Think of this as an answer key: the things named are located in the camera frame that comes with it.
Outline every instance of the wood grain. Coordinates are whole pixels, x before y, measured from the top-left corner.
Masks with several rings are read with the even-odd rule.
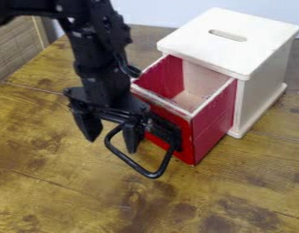
[[[0,232],[299,232],[299,143],[225,137],[152,181],[84,140],[65,104],[0,86]],[[158,154],[145,141],[134,157],[153,168]]]
[[[31,17],[19,17],[0,27],[0,80],[27,63],[42,49]]]

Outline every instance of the wooden box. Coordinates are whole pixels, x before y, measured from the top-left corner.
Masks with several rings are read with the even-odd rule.
[[[199,162],[225,133],[243,137],[279,98],[298,32],[296,25],[212,8],[157,42],[164,55],[132,92],[181,128],[176,156],[187,164]]]

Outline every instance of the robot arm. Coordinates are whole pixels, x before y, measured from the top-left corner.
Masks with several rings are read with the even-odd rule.
[[[125,46],[132,43],[129,26],[109,0],[0,0],[0,26],[18,15],[57,19],[74,52],[74,71],[82,86],[64,90],[74,122],[93,142],[101,133],[101,119],[118,124],[104,143],[121,160],[148,178],[162,175],[172,153],[180,147],[180,129],[150,112],[129,92],[129,77],[140,70],[128,64]],[[134,153],[145,131],[169,144],[156,172],[146,171],[110,144],[122,131],[126,149]]]

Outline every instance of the wooden surface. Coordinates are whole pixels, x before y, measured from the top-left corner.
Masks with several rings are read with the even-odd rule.
[[[133,26],[132,63],[160,54],[170,32]],[[148,180],[81,137],[59,91],[78,84],[65,37],[0,85],[0,232],[298,232],[299,41],[287,94],[243,139],[224,137],[189,167],[176,159]],[[122,139],[114,143],[122,147]],[[162,151],[144,141],[137,161]]]
[[[39,19],[29,16],[18,17],[0,27],[0,80],[42,51],[46,38],[41,35]]]

